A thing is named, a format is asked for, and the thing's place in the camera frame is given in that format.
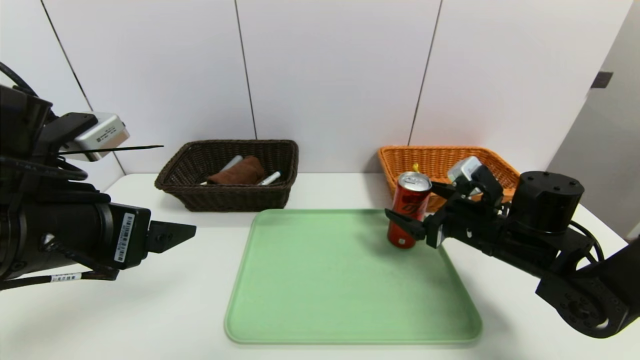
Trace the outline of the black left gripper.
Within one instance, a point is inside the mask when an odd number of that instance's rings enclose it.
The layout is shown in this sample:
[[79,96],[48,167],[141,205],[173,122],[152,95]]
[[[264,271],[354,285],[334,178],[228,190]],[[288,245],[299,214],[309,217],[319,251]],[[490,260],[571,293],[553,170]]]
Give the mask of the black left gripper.
[[40,248],[92,270],[123,271],[147,252],[162,254],[196,235],[196,225],[155,221],[151,214],[121,203],[75,203],[55,215]]

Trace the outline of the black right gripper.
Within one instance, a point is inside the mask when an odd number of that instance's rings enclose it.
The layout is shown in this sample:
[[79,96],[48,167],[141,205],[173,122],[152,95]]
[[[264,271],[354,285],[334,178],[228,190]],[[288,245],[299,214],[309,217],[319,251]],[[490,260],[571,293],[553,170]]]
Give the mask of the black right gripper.
[[501,198],[481,196],[475,201],[470,196],[457,193],[451,183],[431,182],[431,192],[446,202],[434,214],[422,222],[395,210],[386,208],[386,218],[390,221],[387,237],[389,240],[412,239],[425,242],[437,249],[445,239],[455,239],[492,256],[498,238],[498,214]]

